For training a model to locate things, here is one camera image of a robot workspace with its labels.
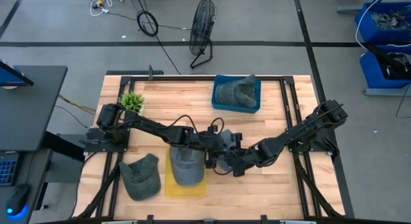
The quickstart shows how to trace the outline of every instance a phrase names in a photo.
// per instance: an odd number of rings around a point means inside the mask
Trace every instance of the gray cap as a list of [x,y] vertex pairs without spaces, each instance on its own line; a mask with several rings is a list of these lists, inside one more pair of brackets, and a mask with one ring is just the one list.
[[[224,130],[220,133],[220,137],[223,139],[223,142],[224,142],[224,149],[225,150],[227,148],[236,146],[236,142],[231,140],[231,134],[232,134],[232,132],[230,130]],[[231,170],[231,167],[229,165],[227,165],[227,163],[222,159],[218,159],[217,164],[222,170],[224,170],[226,172]]]
[[192,186],[204,178],[204,158],[201,151],[170,147],[171,169],[179,185]]
[[217,85],[216,102],[221,105],[254,108],[257,105],[255,84],[256,75],[252,74],[242,80]]
[[120,173],[131,199],[141,201],[160,191],[158,162],[159,159],[150,153],[129,165],[119,162]]

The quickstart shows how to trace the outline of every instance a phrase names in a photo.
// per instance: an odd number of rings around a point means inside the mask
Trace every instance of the blue bin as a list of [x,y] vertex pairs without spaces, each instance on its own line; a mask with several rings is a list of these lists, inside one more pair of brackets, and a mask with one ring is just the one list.
[[[361,12],[355,17],[355,23],[360,22],[361,16],[371,3],[365,3]],[[411,3],[376,3],[364,15],[359,32],[365,42],[373,44],[409,44],[411,43],[411,30],[381,30],[377,27],[370,12],[392,13],[398,12]],[[407,21],[411,23],[411,10],[407,15]]]
[[[377,46],[387,53],[404,53],[411,55],[411,46],[396,47],[396,46]],[[360,63],[365,79],[367,80],[368,88],[370,89],[400,89],[411,83],[411,80],[388,80],[384,77],[377,57],[371,53],[366,52]]]
[[251,113],[251,114],[256,113],[259,110],[260,105],[261,105],[261,80],[256,80],[255,92],[256,92],[257,105],[254,108],[245,108],[245,107],[236,107],[236,106],[217,104],[216,98],[215,98],[215,92],[216,92],[217,85],[220,85],[222,83],[231,82],[233,80],[241,80],[241,79],[244,79],[244,77],[216,75],[216,77],[214,78],[213,97],[211,99],[211,104],[213,105],[213,108],[235,111],[235,112],[246,112],[246,113]]

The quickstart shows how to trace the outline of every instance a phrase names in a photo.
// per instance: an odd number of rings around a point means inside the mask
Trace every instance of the monitor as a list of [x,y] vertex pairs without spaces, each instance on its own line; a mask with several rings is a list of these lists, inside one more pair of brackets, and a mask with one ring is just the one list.
[[4,86],[33,86],[33,82],[19,70],[12,69],[0,60],[0,87]]

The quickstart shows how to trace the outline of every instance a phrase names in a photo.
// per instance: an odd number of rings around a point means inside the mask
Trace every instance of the potted plant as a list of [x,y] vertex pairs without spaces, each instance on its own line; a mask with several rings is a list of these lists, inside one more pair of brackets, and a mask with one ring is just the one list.
[[121,104],[127,111],[136,112],[140,116],[143,113],[144,98],[141,94],[136,94],[134,92],[125,93],[121,98]]

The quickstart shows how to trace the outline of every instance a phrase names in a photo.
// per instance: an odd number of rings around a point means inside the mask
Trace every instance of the yellow tray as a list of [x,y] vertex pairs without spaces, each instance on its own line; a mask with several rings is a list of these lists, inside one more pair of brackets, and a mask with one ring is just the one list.
[[194,186],[181,186],[174,179],[173,170],[171,169],[170,146],[166,147],[166,187],[165,195],[169,198],[187,198],[199,197],[207,194],[207,177],[204,169],[204,178]]

